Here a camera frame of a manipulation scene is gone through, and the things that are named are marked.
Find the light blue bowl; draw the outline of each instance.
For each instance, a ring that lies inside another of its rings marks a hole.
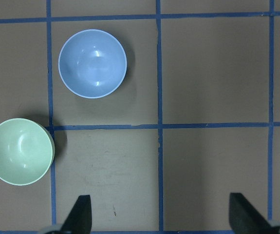
[[[58,57],[58,71],[66,87],[84,98],[114,92],[123,81],[127,58],[111,34],[88,29],[71,36]]]

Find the grid line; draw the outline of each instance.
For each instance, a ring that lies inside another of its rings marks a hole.
[[[268,104],[268,145],[267,145],[267,219],[272,219],[273,214],[273,135],[274,135],[274,0],[269,0],[269,104]]]
[[[157,25],[157,108],[158,126],[163,124],[163,78],[162,78],[162,34],[161,34],[161,5],[156,0],[156,25]],[[158,128],[158,228],[164,230],[164,176],[163,176],[163,129]]]
[[[51,37],[51,0],[46,0],[47,22],[47,62],[48,62],[48,113],[49,132],[55,139],[53,128],[53,83],[52,83],[52,37]],[[51,177],[51,223],[56,224],[56,164],[50,167]]]
[[[280,122],[273,122],[273,127],[280,127]],[[141,125],[60,125],[46,126],[50,132],[73,131],[73,130],[127,130],[127,129],[193,129],[193,128],[262,128],[269,127],[268,122],[230,122],[230,123],[172,123],[172,124],[141,124]]]
[[[108,15],[108,16],[71,16],[50,17],[51,22],[58,21],[88,21],[88,20],[149,20],[149,19],[181,19],[181,18],[215,18],[215,17],[268,17],[280,16],[280,11],[273,12],[225,12],[225,13],[191,13],[191,14],[159,14],[159,15]],[[46,22],[48,18],[15,18],[0,19],[0,23],[31,23]]]

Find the bowl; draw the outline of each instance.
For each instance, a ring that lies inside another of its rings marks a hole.
[[[84,98],[111,94],[123,81],[126,53],[111,34],[88,29],[71,36],[58,57],[58,71],[66,87]]]
[[[49,170],[55,146],[49,132],[24,118],[0,124],[0,179],[12,185],[28,185]]]

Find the green bowl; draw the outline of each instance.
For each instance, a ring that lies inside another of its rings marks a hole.
[[[28,185],[49,170],[55,146],[49,132],[24,118],[0,124],[0,179],[13,185]]]

